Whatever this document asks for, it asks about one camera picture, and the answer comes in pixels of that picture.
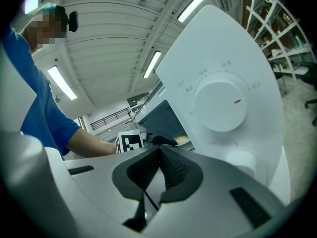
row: railing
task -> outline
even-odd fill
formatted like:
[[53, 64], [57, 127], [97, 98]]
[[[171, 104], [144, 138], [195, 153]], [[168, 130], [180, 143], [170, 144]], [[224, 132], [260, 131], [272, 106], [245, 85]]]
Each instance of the railing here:
[[96, 122], [93, 122], [90, 125], [92, 126], [93, 130], [96, 130], [96, 129], [98, 129], [102, 126], [105, 126], [106, 124], [109, 124], [109, 123], [111, 123], [111, 122], [113, 122], [121, 117], [129, 115], [128, 110], [129, 110], [129, 108], [120, 110], [120, 111], [118, 111], [110, 116], [107, 116], [107, 117], [102, 118]]

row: wall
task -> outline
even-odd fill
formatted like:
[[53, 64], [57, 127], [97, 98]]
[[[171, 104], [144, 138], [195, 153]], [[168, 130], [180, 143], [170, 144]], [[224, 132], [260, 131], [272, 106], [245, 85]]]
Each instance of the wall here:
[[96, 110], [96, 111], [92, 112], [91, 116], [84, 115], [83, 119], [84, 119], [84, 122], [85, 122], [85, 125], [86, 125], [88, 132], [90, 132], [93, 135], [96, 135], [96, 134], [106, 130], [107, 128], [114, 126], [115, 124], [126, 120], [127, 118], [129, 118], [128, 115], [121, 117], [118, 120], [115, 120], [109, 124], [106, 124], [98, 129], [96, 129], [96, 130], [93, 130], [93, 128], [91, 126], [91, 124], [93, 122], [96, 122], [102, 118], [110, 116], [110, 115], [112, 115], [120, 110], [126, 109], [128, 107], [129, 107], [128, 102], [126, 100], [123, 100], [123, 101], [119, 101], [119, 102], [110, 104], [108, 106], [105, 106], [102, 109]]

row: ceiling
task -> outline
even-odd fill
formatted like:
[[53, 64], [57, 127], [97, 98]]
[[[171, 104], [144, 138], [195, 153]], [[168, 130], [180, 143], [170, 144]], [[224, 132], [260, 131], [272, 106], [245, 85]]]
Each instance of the ceiling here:
[[[155, 68], [182, 30], [205, 5], [215, 5], [242, 22], [242, 0], [204, 0], [184, 23], [177, 16], [191, 0], [39, 0], [62, 5], [69, 14], [78, 11], [78, 30], [52, 50], [34, 54], [36, 66], [59, 94], [60, 108], [75, 119], [113, 102], [152, 90], [159, 78], [143, 78], [155, 51], [161, 51]], [[12, 25], [21, 31], [31, 16], [18, 12]], [[57, 65], [78, 96], [71, 101], [50, 78]]]

